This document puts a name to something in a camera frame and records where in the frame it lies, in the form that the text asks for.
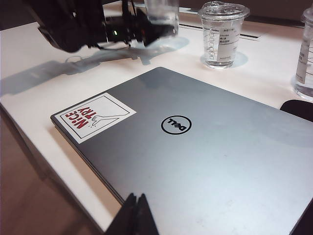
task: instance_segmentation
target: white table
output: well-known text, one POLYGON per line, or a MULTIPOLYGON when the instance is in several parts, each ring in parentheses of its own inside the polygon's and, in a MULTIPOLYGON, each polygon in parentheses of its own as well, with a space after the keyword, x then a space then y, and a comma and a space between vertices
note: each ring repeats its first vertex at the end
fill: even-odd
MULTIPOLYGON (((118 14, 115 4, 110 8, 109 13, 118 14)), ((182 14, 180 22, 200 24, 191 14, 182 14)), ((177 38, 147 49, 84 47, 69 54, 53 48, 37 27, 31 23, 1 32, 0 101, 104 231, 120 205, 55 129, 51 114, 160 66, 278 109, 287 100, 300 99, 292 86, 300 28, 245 22, 246 32, 261 36, 242 38, 233 67, 214 70, 201 61, 202 31, 198 28, 182 26, 177 38)))

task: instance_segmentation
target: white sticker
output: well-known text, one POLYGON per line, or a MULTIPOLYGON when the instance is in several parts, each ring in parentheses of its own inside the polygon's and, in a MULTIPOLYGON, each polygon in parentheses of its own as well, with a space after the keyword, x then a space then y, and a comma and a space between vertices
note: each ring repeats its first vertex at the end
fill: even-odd
POLYGON ((305 84, 306 77, 308 80, 313 79, 313 42, 312 40, 303 37, 301 45, 296 79, 298 82, 305 84))
POLYGON ((78 143, 82 143, 135 113, 104 93, 59 113, 56 118, 78 143))
POLYGON ((236 27, 220 28, 217 62, 229 62, 235 59, 239 37, 240 31, 236 27))

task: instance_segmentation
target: plastic cup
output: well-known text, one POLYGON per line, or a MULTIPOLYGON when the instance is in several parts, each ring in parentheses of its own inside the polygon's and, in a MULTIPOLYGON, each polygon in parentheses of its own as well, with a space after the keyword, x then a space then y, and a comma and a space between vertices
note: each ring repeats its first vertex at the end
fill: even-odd
POLYGON ((147 16, 153 24, 174 26, 174 35, 179 28, 179 0, 144 0, 147 16))
POLYGON ((313 5, 303 12, 305 27, 296 71, 295 92, 313 101, 313 5))
POLYGON ((232 66, 242 24, 249 8, 232 3, 211 1, 199 11, 203 26, 205 62, 212 68, 232 66))

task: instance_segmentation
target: laptop lid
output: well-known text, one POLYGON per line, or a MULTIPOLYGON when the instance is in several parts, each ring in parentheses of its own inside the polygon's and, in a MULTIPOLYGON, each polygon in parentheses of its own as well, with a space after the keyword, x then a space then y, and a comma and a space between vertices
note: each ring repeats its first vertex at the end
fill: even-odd
POLYGON ((288 235, 313 197, 311 122, 165 68, 51 119, 160 234, 288 235))

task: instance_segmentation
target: black object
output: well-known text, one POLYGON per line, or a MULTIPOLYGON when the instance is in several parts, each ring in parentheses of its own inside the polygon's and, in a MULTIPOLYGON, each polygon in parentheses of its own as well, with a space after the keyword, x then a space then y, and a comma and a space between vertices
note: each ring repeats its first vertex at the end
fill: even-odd
POLYGON ((288 100, 280 110, 313 122, 313 103, 302 100, 288 100))
POLYGON ((105 235, 159 235, 147 198, 131 193, 110 224, 105 235))
POLYGON ((149 45, 161 36, 174 35, 174 26, 152 24, 140 10, 128 10, 122 0, 122 16, 105 17, 101 0, 24 0, 39 31, 55 48, 76 52, 82 46, 100 47, 98 43, 124 42, 132 39, 149 45))
POLYGON ((312 235, 313 234, 313 199, 298 220, 290 235, 312 235))

